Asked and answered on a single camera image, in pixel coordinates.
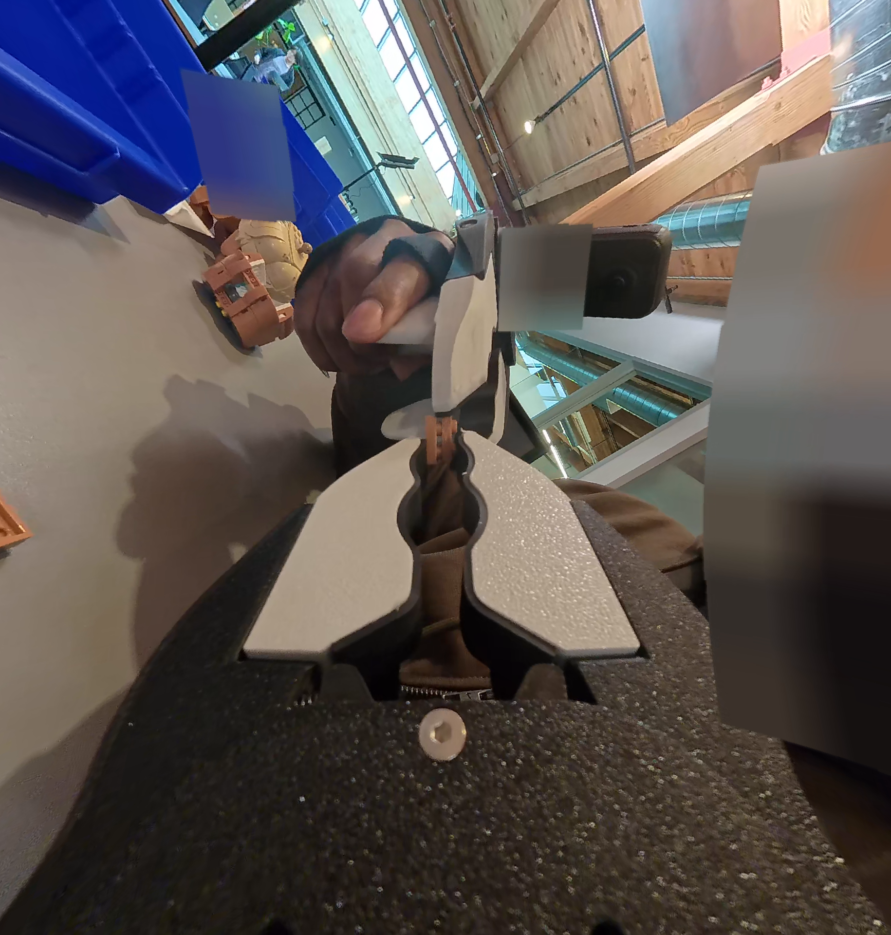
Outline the brown lego figure body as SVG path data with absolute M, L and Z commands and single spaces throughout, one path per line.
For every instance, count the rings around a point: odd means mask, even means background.
M 259 254 L 229 253 L 206 270 L 204 281 L 244 348 L 261 347 L 292 333 L 292 305 L 276 301 Z

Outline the silver ventilation duct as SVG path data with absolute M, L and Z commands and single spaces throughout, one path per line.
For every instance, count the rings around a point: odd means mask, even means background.
M 737 248 L 753 192 L 729 193 L 675 206 L 656 218 L 670 233 L 673 250 Z
M 891 142 L 891 1 L 829 2 L 834 106 L 820 154 Z

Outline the dark glossy overhead panel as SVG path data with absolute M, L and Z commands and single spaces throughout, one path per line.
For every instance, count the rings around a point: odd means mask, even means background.
M 778 1 L 642 1 L 667 125 L 779 60 Z

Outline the stack of blue bins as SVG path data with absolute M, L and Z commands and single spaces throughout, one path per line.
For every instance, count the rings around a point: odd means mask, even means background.
M 296 210 L 295 224 L 314 247 L 353 227 L 341 198 L 343 183 L 285 104 L 281 118 L 288 138 Z

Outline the person's brown jacket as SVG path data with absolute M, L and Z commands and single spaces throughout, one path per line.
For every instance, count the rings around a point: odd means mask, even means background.
M 341 477 L 392 446 L 384 436 L 387 415 L 426 398 L 430 368 L 400 380 L 389 368 L 369 374 L 338 372 L 332 399 L 334 466 Z M 666 575 L 690 600 L 705 595 L 703 545 L 653 505 L 620 489 L 585 481 L 556 486 L 584 502 L 612 525 L 631 547 Z M 457 476 L 437 468 L 423 486 L 424 516 L 415 541 L 421 555 L 423 632 L 413 656 L 400 667 L 407 697 L 430 697 L 490 688 L 487 666 L 467 649 L 461 631 L 463 490 Z

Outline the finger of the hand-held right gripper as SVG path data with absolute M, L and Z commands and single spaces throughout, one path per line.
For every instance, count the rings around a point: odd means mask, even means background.
M 500 349 L 488 358 L 485 382 L 461 403 L 461 431 L 501 443 L 509 411 L 508 366 Z
M 436 418 L 451 417 L 471 395 L 488 385 L 497 326 L 494 262 L 484 276 L 444 283 L 435 313 L 431 405 Z

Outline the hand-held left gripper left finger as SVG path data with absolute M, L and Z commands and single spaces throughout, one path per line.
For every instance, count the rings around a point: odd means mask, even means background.
M 250 658 L 340 658 L 417 598 L 411 506 L 418 438 L 396 442 L 321 492 L 244 642 Z

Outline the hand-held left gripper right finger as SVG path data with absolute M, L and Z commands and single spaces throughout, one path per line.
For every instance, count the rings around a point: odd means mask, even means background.
M 459 441 L 478 508 L 466 571 L 473 606 L 548 658 L 635 656 L 639 639 L 569 497 L 478 433 Z

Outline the person's right hand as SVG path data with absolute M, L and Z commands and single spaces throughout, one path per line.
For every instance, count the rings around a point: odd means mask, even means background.
M 315 249 L 293 300 L 293 328 L 322 370 L 368 375 L 390 369 L 405 380 L 430 365 L 381 339 L 438 290 L 454 241 L 426 225 L 388 216 L 356 225 Z

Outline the blue plastic bin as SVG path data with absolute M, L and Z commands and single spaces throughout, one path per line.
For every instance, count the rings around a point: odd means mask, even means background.
M 160 1 L 0 1 L 0 162 L 89 200 L 162 214 L 202 181 Z

